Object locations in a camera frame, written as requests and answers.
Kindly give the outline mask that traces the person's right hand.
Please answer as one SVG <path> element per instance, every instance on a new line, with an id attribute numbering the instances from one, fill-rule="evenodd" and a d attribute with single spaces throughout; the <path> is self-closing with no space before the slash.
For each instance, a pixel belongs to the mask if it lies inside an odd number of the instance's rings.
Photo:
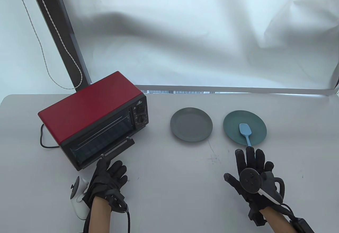
<path id="1" fill-rule="evenodd" d="M 265 161 L 265 154 L 261 149 L 255 150 L 253 147 L 246 147 L 246 153 L 241 149 L 235 151 L 236 163 L 238 174 L 245 169 L 253 169 L 259 175 L 262 173 L 271 174 L 274 164 L 271 161 Z M 237 193 L 244 198 L 244 200 L 249 203 L 251 209 L 256 212 L 260 212 L 262 215 L 266 216 L 268 214 L 277 214 L 281 216 L 279 211 L 276 211 L 276 204 L 266 198 L 263 195 L 258 193 L 252 194 L 247 192 L 242 186 L 239 180 L 233 177 L 229 173 L 224 174 L 224 180 L 234 187 Z"/>

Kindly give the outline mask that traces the person's left hand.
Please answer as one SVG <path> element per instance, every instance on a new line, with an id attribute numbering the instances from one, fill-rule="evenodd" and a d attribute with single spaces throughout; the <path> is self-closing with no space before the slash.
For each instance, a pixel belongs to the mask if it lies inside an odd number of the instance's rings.
<path id="1" fill-rule="evenodd" d="M 118 160 L 110 165 L 111 161 L 103 158 L 98 160 L 96 169 L 90 181 L 89 187 L 83 198 L 86 205 L 91 208 L 95 197 L 106 198 L 109 190 L 120 190 L 127 183 L 127 168 Z"/>

